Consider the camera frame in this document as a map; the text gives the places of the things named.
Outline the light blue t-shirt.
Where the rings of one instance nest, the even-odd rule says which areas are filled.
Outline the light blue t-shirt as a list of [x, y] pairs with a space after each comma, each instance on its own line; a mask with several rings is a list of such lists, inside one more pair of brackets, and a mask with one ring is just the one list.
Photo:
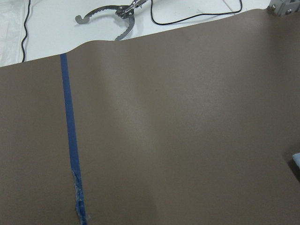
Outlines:
[[300, 153], [296, 153], [292, 156], [296, 165], [300, 168]]

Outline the aluminium frame post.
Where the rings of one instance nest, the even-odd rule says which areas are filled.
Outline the aluminium frame post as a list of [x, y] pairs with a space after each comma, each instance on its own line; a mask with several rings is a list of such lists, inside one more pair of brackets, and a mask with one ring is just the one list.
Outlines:
[[267, 9], [278, 16], [290, 15], [300, 11], [300, 0], [271, 0]]

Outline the metal reacher grabber tool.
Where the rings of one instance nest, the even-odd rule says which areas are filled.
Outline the metal reacher grabber tool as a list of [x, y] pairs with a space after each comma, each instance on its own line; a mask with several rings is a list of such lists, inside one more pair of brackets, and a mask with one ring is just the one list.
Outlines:
[[91, 10], [85, 16], [77, 15], [75, 21], [78, 24], [88, 24], [90, 20], [96, 20], [100, 17], [116, 17], [117, 21], [125, 21], [126, 28], [120, 33], [115, 41], [121, 41], [126, 38], [135, 25], [135, 9], [141, 8], [146, 0], [133, 0], [129, 5], [107, 5]]

